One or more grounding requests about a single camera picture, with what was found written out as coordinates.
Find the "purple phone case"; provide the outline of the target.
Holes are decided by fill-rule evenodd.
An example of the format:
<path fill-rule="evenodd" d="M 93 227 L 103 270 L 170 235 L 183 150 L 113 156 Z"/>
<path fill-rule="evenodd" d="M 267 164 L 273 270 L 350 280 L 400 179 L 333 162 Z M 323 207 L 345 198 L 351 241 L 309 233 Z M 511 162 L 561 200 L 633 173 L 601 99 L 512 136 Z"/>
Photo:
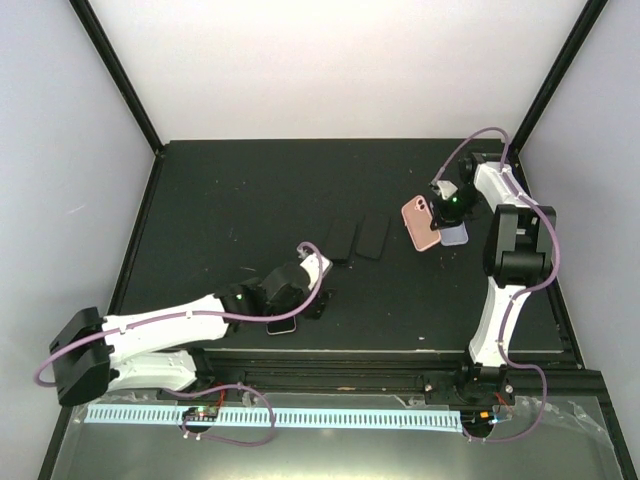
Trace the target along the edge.
<path fill-rule="evenodd" d="M 445 247 L 465 245 L 469 241 L 465 223 L 441 229 L 440 236 L 440 243 Z"/>

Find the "pink phone case with phone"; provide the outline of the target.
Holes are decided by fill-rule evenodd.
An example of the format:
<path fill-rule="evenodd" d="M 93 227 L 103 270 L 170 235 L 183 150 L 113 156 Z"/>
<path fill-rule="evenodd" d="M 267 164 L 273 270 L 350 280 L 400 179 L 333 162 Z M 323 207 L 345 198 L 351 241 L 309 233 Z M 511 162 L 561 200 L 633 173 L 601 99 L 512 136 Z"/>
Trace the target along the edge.
<path fill-rule="evenodd" d="M 401 215 L 416 251 L 424 252 L 440 243 L 441 234 L 431 228 L 433 218 L 428 202 L 423 196 L 417 195 L 409 200 L 401 208 Z"/>

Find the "black smartphone from pink case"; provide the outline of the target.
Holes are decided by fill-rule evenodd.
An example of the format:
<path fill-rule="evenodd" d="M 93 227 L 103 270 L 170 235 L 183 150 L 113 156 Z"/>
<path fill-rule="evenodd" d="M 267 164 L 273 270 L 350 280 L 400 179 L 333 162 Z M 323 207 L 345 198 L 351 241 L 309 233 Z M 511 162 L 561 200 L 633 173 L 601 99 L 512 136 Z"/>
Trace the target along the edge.
<path fill-rule="evenodd" d="M 350 219 L 335 219 L 324 241 L 323 255 L 336 265 L 348 262 L 357 232 L 357 223 Z"/>

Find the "black smartphone from purple case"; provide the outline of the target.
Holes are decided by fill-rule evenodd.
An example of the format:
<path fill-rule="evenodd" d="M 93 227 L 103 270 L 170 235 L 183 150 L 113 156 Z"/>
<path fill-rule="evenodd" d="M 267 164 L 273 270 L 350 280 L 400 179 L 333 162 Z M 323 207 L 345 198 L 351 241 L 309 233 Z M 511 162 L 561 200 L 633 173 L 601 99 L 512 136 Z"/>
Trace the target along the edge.
<path fill-rule="evenodd" d="M 379 260 L 384 250 L 390 217 L 385 214 L 366 214 L 356 244 L 355 253 L 371 260 Z"/>

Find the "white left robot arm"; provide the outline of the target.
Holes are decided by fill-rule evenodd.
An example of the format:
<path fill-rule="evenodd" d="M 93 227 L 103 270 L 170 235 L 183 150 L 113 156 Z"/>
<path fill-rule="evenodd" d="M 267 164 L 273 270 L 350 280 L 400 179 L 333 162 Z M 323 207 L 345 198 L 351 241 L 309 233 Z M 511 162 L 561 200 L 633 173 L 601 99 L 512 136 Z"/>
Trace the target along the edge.
<path fill-rule="evenodd" d="M 186 346 L 223 339 L 241 323 L 290 323 L 321 314 L 321 285 L 332 263 L 312 254 L 289 262 L 265 278 L 231 284 L 183 305 L 131 315 L 78 311 L 49 346 L 46 361 L 63 407 L 131 389 L 184 391 L 193 399 L 214 388 L 213 372 L 197 364 Z"/>

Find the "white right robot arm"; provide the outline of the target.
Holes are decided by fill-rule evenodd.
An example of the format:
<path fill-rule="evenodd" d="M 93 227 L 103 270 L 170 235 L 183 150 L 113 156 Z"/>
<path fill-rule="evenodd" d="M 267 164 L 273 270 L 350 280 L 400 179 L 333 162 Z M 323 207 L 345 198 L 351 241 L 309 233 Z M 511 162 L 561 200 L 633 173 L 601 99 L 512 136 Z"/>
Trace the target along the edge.
<path fill-rule="evenodd" d="M 550 278 L 556 212 L 532 200 L 496 155 L 471 153 L 458 161 L 458 185 L 437 180 L 429 202 L 430 227 L 463 224 L 480 200 L 492 220 L 483 250 L 487 295 L 454 388 L 466 404 L 487 403 L 502 390 L 511 337 L 532 288 Z"/>

